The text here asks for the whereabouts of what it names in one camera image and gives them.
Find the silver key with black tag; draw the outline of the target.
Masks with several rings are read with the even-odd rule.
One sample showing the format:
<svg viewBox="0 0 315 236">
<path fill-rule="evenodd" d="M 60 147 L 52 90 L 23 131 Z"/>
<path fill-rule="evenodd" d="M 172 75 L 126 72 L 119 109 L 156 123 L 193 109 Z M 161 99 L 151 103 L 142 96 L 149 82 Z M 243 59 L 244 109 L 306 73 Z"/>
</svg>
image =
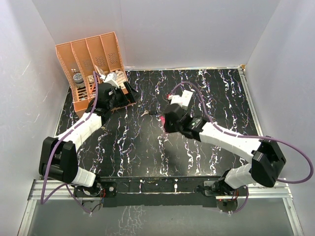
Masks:
<svg viewBox="0 0 315 236">
<path fill-rule="evenodd" d="M 156 115 L 156 114 L 157 114 L 156 110 L 145 110 L 143 114 L 141 115 L 141 117 L 143 117 L 144 115 Z"/>
</svg>

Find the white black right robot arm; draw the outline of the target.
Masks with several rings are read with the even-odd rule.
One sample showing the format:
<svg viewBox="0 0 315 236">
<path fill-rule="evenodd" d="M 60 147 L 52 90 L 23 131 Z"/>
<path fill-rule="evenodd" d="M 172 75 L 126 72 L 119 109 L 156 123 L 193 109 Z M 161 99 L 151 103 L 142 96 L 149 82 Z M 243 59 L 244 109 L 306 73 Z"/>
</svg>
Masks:
<svg viewBox="0 0 315 236">
<path fill-rule="evenodd" d="M 227 129 L 208 122 L 204 117 L 191 117 L 178 104 L 168 105 L 163 117 L 165 132 L 179 132 L 188 139 L 218 146 L 247 161 L 244 166 L 225 171 L 219 180 L 203 187 L 204 191 L 231 195 L 248 184 L 258 183 L 269 188 L 276 184 L 286 163 L 276 141 L 268 137 L 243 138 L 237 132 L 229 135 Z"/>
</svg>

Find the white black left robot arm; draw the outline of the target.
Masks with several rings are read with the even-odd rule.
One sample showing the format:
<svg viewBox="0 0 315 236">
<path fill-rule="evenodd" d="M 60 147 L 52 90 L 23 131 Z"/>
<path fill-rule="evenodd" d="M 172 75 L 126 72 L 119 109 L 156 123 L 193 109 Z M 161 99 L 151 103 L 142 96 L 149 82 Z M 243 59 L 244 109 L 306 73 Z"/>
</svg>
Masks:
<svg viewBox="0 0 315 236">
<path fill-rule="evenodd" d="M 102 185 L 96 174 L 78 166 L 77 151 L 81 145 L 110 118 L 112 110 L 136 103 L 140 93 L 124 82 L 123 92 L 110 83 L 97 85 L 95 98 L 88 104 L 82 117 L 57 137 L 43 141 L 39 162 L 39 174 L 63 183 L 79 185 L 91 196 L 97 196 Z"/>
</svg>

